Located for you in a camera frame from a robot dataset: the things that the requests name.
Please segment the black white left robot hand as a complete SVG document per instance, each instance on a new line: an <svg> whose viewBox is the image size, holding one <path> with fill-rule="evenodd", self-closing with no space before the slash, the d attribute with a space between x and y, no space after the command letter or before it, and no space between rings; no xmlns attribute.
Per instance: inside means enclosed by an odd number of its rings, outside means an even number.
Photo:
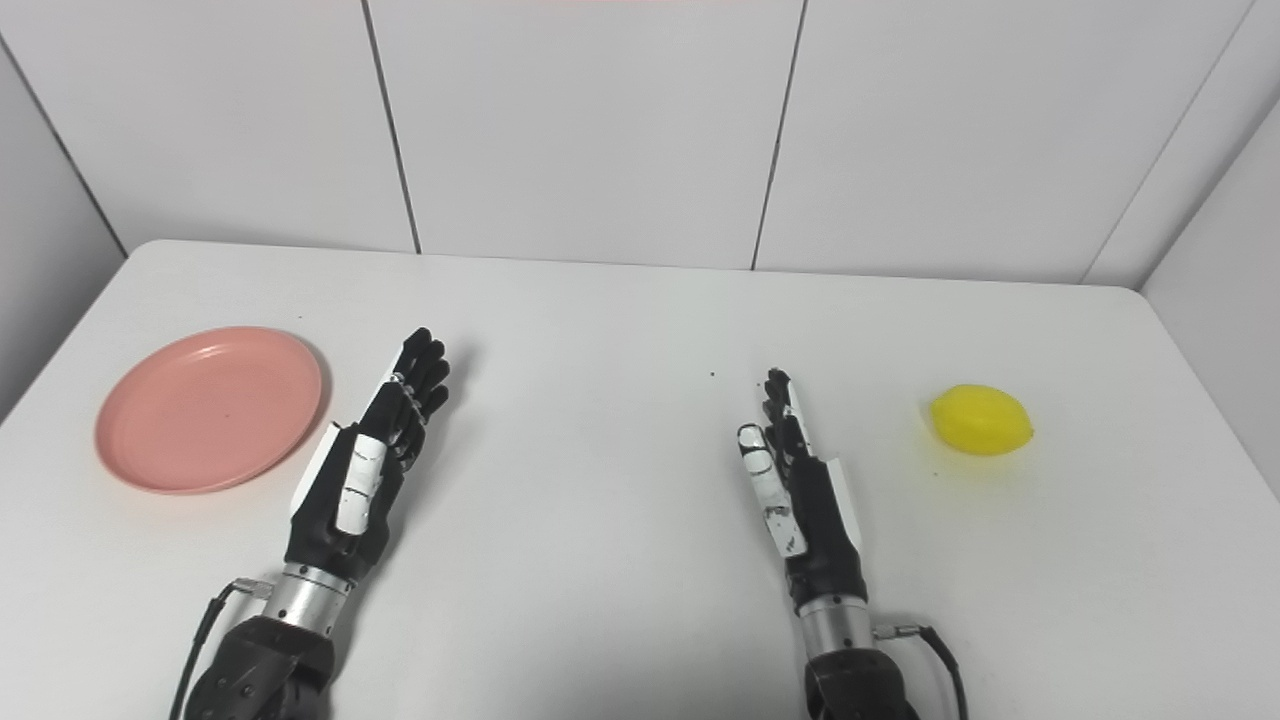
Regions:
<svg viewBox="0 0 1280 720"><path fill-rule="evenodd" d="M358 584L390 541L390 511L448 400L445 346L428 328L404 340L362 416L329 423L291 503L285 562Z"/></svg>

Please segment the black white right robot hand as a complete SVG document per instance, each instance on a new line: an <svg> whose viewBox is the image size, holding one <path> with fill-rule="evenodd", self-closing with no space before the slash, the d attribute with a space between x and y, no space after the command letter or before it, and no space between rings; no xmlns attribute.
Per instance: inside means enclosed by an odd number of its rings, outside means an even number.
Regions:
<svg viewBox="0 0 1280 720"><path fill-rule="evenodd" d="M836 462L813 447L792 377L774 366L763 389L767 423L741 425L737 447L782 557L794 610L819 600L867 601L858 533Z"/></svg>

